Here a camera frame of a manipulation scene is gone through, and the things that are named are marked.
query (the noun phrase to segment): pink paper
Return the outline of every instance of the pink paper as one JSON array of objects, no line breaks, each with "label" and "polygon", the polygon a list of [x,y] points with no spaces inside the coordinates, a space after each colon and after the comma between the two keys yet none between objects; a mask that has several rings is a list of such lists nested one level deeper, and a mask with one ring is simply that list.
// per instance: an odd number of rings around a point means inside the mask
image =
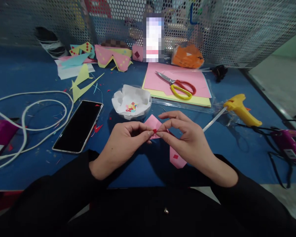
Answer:
[{"label": "pink paper", "polygon": [[[144,122],[145,125],[148,127],[151,127],[152,129],[159,129],[161,126],[161,122],[153,115],[150,115],[150,117],[147,119],[146,122]],[[151,139],[160,138],[156,134],[154,134]],[[186,161],[183,160],[182,157],[170,146],[170,162],[177,168],[181,169],[186,165]]]},{"label": "pink paper", "polygon": [[[182,72],[171,73],[170,72],[171,70],[182,70]],[[161,64],[161,63],[148,63],[144,88],[156,90],[156,91],[164,91],[166,95],[173,95],[173,92],[170,89],[170,84],[165,80],[163,80],[162,78],[160,78],[156,74],[156,71],[157,71],[173,80],[182,80],[182,81],[187,81],[191,83],[196,88],[195,96],[211,98],[211,94],[208,89],[207,82],[203,73],[202,72],[184,72],[185,70],[189,70],[189,69],[167,65],[167,64]],[[179,94],[184,94],[183,92],[178,90],[177,92]]]},{"label": "pink paper", "polygon": [[[150,115],[150,117],[147,119],[146,122],[144,122],[145,125],[147,125],[148,127],[151,127],[152,129],[159,129],[161,126],[161,122],[153,115]],[[152,135],[151,139],[156,139],[156,138],[160,138],[158,137],[156,134]]]},{"label": "pink paper", "polygon": [[[76,57],[78,55],[73,55],[73,56],[63,56],[61,58],[59,58],[60,61],[67,61],[68,59],[72,58],[72,57]],[[93,61],[89,58],[87,58],[86,60],[83,61],[83,63],[92,63]]]},{"label": "pink paper", "polygon": [[170,146],[170,162],[173,164],[177,169],[181,169],[186,165],[186,161],[183,160],[182,157]]},{"label": "pink paper", "polygon": [[133,60],[142,62],[142,60],[143,60],[143,54],[144,54],[144,48],[142,46],[139,46],[139,45],[135,44],[132,47],[132,52],[133,52]]},{"label": "pink paper", "polygon": [[99,44],[96,44],[94,48],[95,48],[96,59],[100,64],[106,65],[111,59],[111,57],[114,56],[116,60],[116,66],[121,71],[127,71],[129,61],[131,60],[130,57],[127,57],[126,55],[122,55],[117,52],[106,49]]}]

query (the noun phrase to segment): power cord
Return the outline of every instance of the power cord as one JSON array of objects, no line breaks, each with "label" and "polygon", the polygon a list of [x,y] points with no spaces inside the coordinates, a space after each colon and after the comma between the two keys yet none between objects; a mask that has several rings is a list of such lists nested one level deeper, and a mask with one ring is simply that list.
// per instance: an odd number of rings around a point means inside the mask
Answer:
[{"label": "power cord", "polygon": [[[241,126],[241,127],[247,127],[247,128],[251,128],[253,129],[253,131],[255,131],[256,133],[259,133],[259,134],[262,134],[266,140],[266,142],[268,143],[268,145],[275,151],[274,152],[271,152],[269,151],[267,154],[271,160],[271,163],[272,163],[272,166],[273,166],[273,170],[275,172],[275,175],[276,175],[276,178],[279,182],[279,184],[282,186],[282,188],[284,189],[289,189],[291,187],[291,176],[292,176],[292,173],[293,173],[293,164],[296,164],[295,162],[293,162],[291,159],[289,159],[286,155],[282,155],[282,152],[280,152],[278,149],[275,148],[275,146],[271,143],[270,139],[268,138],[268,136],[270,136],[271,134],[269,133],[265,133],[264,131],[262,130],[268,130],[268,131],[278,131],[277,129],[273,129],[273,128],[263,128],[263,127],[256,127],[256,126],[252,126],[252,127],[249,127],[247,125],[243,125],[243,124],[239,124],[237,123],[238,126]],[[280,176],[279,176],[279,173],[277,171],[277,168],[276,168],[276,164],[275,164],[275,161],[273,159],[273,155],[285,160],[287,163],[288,163],[288,172],[287,172],[287,185],[286,187],[284,186]]]},{"label": "power cord", "polygon": [[[51,135],[53,135],[55,132],[57,132],[57,131],[59,131],[60,129],[62,129],[62,128],[67,124],[67,122],[69,121],[69,118],[70,118],[71,112],[72,112],[72,110],[73,110],[73,104],[74,104],[73,99],[70,97],[70,95],[69,95],[68,93],[66,93],[66,92],[63,92],[63,91],[45,91],[45,92],[25,92],[25,93],[17,93],[17,94],[9,95],[9,96],[6,96],[6,97],[3,97],[3,98],[0,99],[0,101],[1,101],[1,100],[7,99],[7,98],[10,98],[10,97],[13,97],[13,96],[17,96],[17,95],[23,95],[23,94],[46,94],[46,93],[63,93],[63,94],[67,95],[67,96],[70,98],[70,100],[71,100],[71,102],[72,102],[72,105],[71,105],[71,108],[70,108],[70,111],[69,111],[69,113],[68,113],[68,116],[67,116],[66,121],[64,122],[64,124],[62,124],[61,126],[59,126],[59,128],[57,128],[56,130],[53,130],[50,134],[48,134],[48,135],[47,135],[43,140],[41,140],[38,144],[36,144],[35,146],[33,146],[33,147],[31,147],[31,148],[28,148],[28,149],[26,149],[26,150],[23,150],[23,149],[25,148],[25,145],[26,145],[26,142],[27,142],[27,134],[26,134],[26,131],[44,131],[44,130],[47,130],[47,129],[49,129],[49,128],[52,128],[52,127],[56,126],[58,123],[60,123],[60,122],[66,117],[66,115],[67,115],[67,108],[66,108],[66,106],[65,106],[62,102],[60,102],[60,101],[58,101],[58,100],[53,100],[53,99],[45,99],[45,100],[40,100],[40,101],[34,102],[33,104],[30,104],[29,106],[27,106],[27,107],[25,108],[25,110],[23,111],[23,113],[22,113],[22,118],[21,118],[21,126],[18,125],[18,124],[16,124],[15,122],[13,122],[11,119],[9,119],[7,116],[5,116],[4,114],[2,114],[2,113],[0,112],[0,116],[1,116],[2,118],[4,118],[5,120],[7,120],[8,122],[10,122],[11,124],[13,124],[14,126],[16,126],[16,127],[22,129],[22,131],[23,131],[23,138],[24,138],[24,139],[23,139],[23,144],[22,144],[21,148],[19,149],[19,151],[18,151],[17,153],[10,154],[10,155],[3,155],[3,156],[0,156],[0,160],[3,160],[3,159],[5,159],[5,158],[8,158],[8,157],[13,156],[9,161],[7,161],[6,163],[0,165],[0,168],[2,168],[2,167],[4,167],[4,166],[6,166],[7,164],[11,163],[13,160],[15,160],[15,159],[19,156],[19,154],[24,153],[24,152],[27,152],[27,151],[30,151],[30,150],[32,150],[32,149],[38,147],[38,146],[41,145],[46,139],[48,139]],[[51,126],[49,126],[49,127],[47,127],[47,128],[41,128],[41,129],[30,129],[30,128],[26,128],[26,127],[25,127],[25,116],[26,116],[26,112],[27,112],[32,106],[34,106],[34,105],[36,105],[36,104],[39,104],[39,103],[41,103],[41,102],[45,102],[45,101],[53,101],[53,102],[60,103],[60,104],[64,107],[64,109],[65,109],[65,112],[64,112],[63,117],[62,117],[59,121],[57,121],[55,124],[53,124],[53,125],[51,125]]]}]

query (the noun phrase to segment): scissors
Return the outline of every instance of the scissors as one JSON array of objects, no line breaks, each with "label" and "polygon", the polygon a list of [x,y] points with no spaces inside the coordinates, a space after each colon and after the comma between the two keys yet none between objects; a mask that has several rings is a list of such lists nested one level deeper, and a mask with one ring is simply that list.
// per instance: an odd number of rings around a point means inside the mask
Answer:
[{"label": "scissors", "polygon": [[[169,84],[170,84],[170,88],[171,88],[173,94],[174,94],[176,97],[178,97],[179,99],[182,99],[182,100],[190,100],[190,99],[192,98],[192,95],[195,95],[195,93],[196,93],[196,88],[195,88],[191,83],[189,83],[189,82],[187,82],[187,81],[181,81],[181,80],[176,80],[176,81],[175,81],[175,80],[172,80],[172,79],[170,79],[169,77],[167,77],[167,76],[161,74],[160,72],[157,72],[157,71],[156,71],[156,73],[157,73],[157,75],[160,76],[163,80],[169,82]],[[189,87],[191,87],[192,91],[189,91],[188,89],[186,89],[185,86],[184,86],[183,84],[186,84],[186,85],[188,85]],[[178,93],[175,91],[175,89],[177,89],[177,90],[179,90],[179,91],[182,91],[184,94],[187,95],[187,97],[185,97],[185,96],[181,96],[180,94],[178,94]]]}]

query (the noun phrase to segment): black sleeve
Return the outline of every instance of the black sleeve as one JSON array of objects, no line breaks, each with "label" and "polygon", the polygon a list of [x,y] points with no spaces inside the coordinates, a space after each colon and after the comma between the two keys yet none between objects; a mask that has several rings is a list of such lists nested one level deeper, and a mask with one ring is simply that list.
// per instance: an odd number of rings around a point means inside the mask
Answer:
[{"label": "black sleeve", "polygon": [[243,175],[223,156],[215,156],[232,167],[239,176],[237,184],[231,188],[211,184],[211,190],[222,206],[253,233],[296,236],[296,219],[273,194]]},{"label": "black sleeve", "polygon": [[88,150],[54,175],[31,184],[0,217],[0,231],[48,232],[65,225],[109,184],[109,179],[96,180],[89,169],[89,161],[98,155]]}]

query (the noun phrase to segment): red diamond shape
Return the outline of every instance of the red diamond shape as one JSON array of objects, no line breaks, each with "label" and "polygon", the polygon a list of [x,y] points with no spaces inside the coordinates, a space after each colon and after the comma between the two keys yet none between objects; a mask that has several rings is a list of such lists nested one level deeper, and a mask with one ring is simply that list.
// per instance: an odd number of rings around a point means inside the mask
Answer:
[{"label": "red diamond shape", "polygon": [[139,53],[138,53],[138,51],[136,51],[136,53],[134,53],[134,55],[136,56],[136,58],[139,58]]}]

